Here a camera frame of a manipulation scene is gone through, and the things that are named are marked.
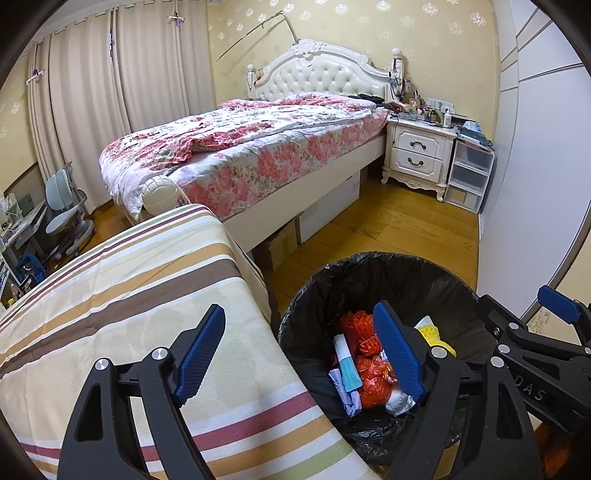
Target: white tufted headboard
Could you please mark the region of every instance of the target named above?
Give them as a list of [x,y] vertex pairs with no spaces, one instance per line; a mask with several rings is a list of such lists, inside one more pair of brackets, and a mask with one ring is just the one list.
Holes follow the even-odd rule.
[[366,55],[304,38],[263,69],[251,96],[271,101],[301,92],[365,93],[388,101],[388,79],[388,72],[372,67]]

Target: white ball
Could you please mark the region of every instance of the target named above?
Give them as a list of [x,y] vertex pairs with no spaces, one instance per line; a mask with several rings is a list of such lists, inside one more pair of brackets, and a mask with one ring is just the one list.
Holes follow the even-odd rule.
[[142,186],[144,207],[152,215],[169,212],[189,202],[185,192],[169,177],[158,175]]

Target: striped fabric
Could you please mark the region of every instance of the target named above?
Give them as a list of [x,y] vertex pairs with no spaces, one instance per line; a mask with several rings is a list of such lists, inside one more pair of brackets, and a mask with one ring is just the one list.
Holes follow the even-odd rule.
[[[76,398],[100,357],[135,362],[193,328],[212,303],[226,332],[182,409],[223,479],[375,479],[275,342],[261,272],[205,207],[167,212],[99,245],[0,318],[0,408],[33,462],[57,478]],[[142,452],[166,478],[139,399]]]

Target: yellow patterned wallpaper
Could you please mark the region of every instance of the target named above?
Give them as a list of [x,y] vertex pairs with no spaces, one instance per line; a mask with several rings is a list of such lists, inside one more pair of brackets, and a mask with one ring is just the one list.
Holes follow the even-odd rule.
[[498,111],[499,48],[490,0],[224,0],[207,6],[216,101],[246,95],[246,65],[257,69],[292,43],[273,20],[217,58],[260,21],[283,9],[300,38],[360,51],[388,69],[401,48],[423,97],[453,102],[493,137]]
[[28,58],[11,70],[0,90],[0,189],[37,163],[27,102]]

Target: pink floral bedding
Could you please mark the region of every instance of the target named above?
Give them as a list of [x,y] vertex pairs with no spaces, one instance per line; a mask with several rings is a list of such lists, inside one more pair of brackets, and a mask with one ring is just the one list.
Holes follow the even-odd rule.
[[168,174],[191,202],[225,220],[371,140],[387,118],[371,102],[330,94],[232,100],[123,137],[104,150],[100,166],[115,200],[136,218],[142,185]]

